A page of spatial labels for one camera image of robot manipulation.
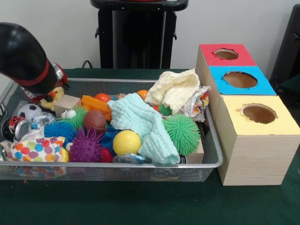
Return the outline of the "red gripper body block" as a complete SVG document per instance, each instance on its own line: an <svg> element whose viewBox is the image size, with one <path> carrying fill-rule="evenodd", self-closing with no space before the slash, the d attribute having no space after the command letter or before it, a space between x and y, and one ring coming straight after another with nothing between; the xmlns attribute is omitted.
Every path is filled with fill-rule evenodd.
<svg viewBox="0 0 300 225"><path fill-rule="evenodd" d="M52 64L53 68L55 69L58 82L56 84L56 88L61 87L64 91L68 90L68 78L64 70L61 68L61 66L57 63ZM38 104L42 99L46 100L47 95L40 95L40 94L33 94L30 91L27 91L25 88L22 88L22 91L24 95L31 100L31 102ZM48 95L52 96L58 96L58 91L57 90L52 90Z"/></svg>

